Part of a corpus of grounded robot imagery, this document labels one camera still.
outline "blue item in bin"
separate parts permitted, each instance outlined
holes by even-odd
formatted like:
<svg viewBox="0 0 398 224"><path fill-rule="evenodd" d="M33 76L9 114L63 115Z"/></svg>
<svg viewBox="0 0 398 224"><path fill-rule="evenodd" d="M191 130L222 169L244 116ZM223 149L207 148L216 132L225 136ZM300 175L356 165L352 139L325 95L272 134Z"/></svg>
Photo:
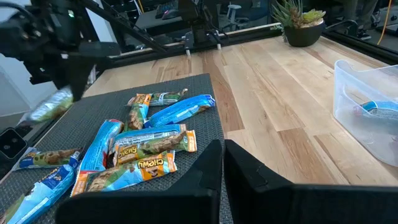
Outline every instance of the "blue item in bin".
<svg viewBox="0 0 398 224"><path fill-rule="evenodd" d="M355 113L369 118L398 120L398 104L391 101L369 101L361 104Z"/></svg>

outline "succulent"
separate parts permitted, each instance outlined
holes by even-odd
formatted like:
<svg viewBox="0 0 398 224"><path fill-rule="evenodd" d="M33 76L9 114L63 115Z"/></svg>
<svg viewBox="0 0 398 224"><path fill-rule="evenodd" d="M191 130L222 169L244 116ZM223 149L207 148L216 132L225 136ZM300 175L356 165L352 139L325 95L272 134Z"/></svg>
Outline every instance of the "succulent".
<svg viewBox="0 0 398 224"><path fill-rule="evenodd" d="M326 12L323 11L316 11L312 9L311 11L303 14L304 23L311 23L321 19Z"/></svg>
<svg viewBox="0 0 398 224"><path fill-rule="evenodd" d="M284 0L281 4L276 2L277 6L274 8L274 15L278 22L284 27L303 28L318 25L323 22L321 18L325 15L323 11L316 11L312 9L307 13L303 13L302 0Z"/></svg>

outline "granola bar wrapper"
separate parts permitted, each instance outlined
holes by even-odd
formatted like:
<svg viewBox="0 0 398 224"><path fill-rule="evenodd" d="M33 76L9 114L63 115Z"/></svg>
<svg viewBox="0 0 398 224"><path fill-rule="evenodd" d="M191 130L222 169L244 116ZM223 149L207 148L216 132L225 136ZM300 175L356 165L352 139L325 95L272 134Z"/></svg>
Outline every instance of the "granola bar wrapper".
<svg viewBox="0 0 398 224"><path fill-rule="evenodd" d="M89 174L105 170L106 160L108 158L109 142L113 137L120 133L122 127L123 123L116 119L106 120L101 125L80 164L71 197L84 191Z"/></svg>
<svg viewBox="0 0 398 224"><path fill-rule="evenodd" d="M85 192L119 190L175 172L177 166L174 163L174 155L174 151L165 151L155 156L89 174Z"/></svg>
<svg viewBox="0 0 398 224"><path fill-rule="evenodd" d="M188 91L187 88L180 92L167 92L167 93L153 93L150 99L149 106L167 106L176 103L182 98L182 96ZM135 97L131 98L127 103L128 106L132 106L132 102Z"/></svg>
<svg viewBox="0 0 398 224"><path fill-rule="evenodd" d="M114 155L116 153L116 150L119 151L119 149L122 147L140 145L154 139L178 135L186 130L187 127L185 124L171 124L157 128L145 128L135 131L126 131L118 134L115 138L112 139L113 144L109 148L107 168L111 168L117 165L117 162L114 162L113 160Z"/></svg>
<svg viewBox="0 0 398 224"><path fill-rule="evenodd" d="M79 156L76 151L70 156L68 164L54 169L36 182L6 210L0 217L0 223L32 223L46 212L72 186Z"/></svg>
<svg viewBox="0 0 398 224"><path fill-rule="evenodd" d="M131 109L127 116L124 131L142 129L144 119L147 117L151 98L152 94L137 94L137 96L131 101Z"/></svg>
<svg viewBox="0 0 398 224"><path fill-rule="evenodd" d="M177 135L170 135L127 146L115 145L113 164L120 166L121 164L150 157L168 150L196 152L197 142L195 131L183 131Z"/></svg>
<svg viewBox="0 0 398 224"><path fill-rule="evenodd" d="M57 90L52 96L43 100L35 109L24 115L21 126L35 125L63 115L73 104L70 86Z"/></svg>
<svg viewBox="0 0 398 224"><path fill-rule="evenodd" d="M42 152L34 147L29 147L12 169L19 170L59 167L64 164L68 164L71 155L81 150L82 148L75 148Z"/></svg>
<svg viewBox="0 0 398 224"><path fill-rule="evenodd" d="M211 95L194 96L157 112L145 122L144 126L145 128L153 128L165 124L175 124L215 105L216 101Z"/></svg>

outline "black plant pot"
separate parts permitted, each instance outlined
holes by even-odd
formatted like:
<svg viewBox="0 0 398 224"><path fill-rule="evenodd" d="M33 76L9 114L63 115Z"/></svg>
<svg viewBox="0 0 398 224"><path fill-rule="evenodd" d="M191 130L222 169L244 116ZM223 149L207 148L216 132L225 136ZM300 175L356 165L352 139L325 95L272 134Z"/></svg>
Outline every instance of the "black plant pot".
<svg viewBox="0 0 398 224"><path fill-rule="evenodd" d="M285 27L285 35L289 44L293 47L307 47L313 45L321 36L325 23L313 27L293 28Z"/></svg>

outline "orange cable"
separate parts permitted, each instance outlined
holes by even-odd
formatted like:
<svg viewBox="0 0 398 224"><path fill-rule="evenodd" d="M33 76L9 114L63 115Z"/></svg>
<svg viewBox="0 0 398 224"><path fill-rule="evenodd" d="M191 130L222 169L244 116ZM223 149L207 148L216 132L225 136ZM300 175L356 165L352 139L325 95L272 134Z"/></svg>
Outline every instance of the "orange cable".
<svg viewBox="0 0 398 224"><path fill-rule="evenodd" d="M392 0L390 0L390 3L388 4L387 15L386 15L386 21L384 21L384 27L383 27L383 31L381 32L381 36L380 36L379 42L377 43L378 45L380 44L381 40L383 39L384 32L386 31L386 26L387 26L387 21L388 21L388 15L390 14L391 2L392 2Z"/></svg>

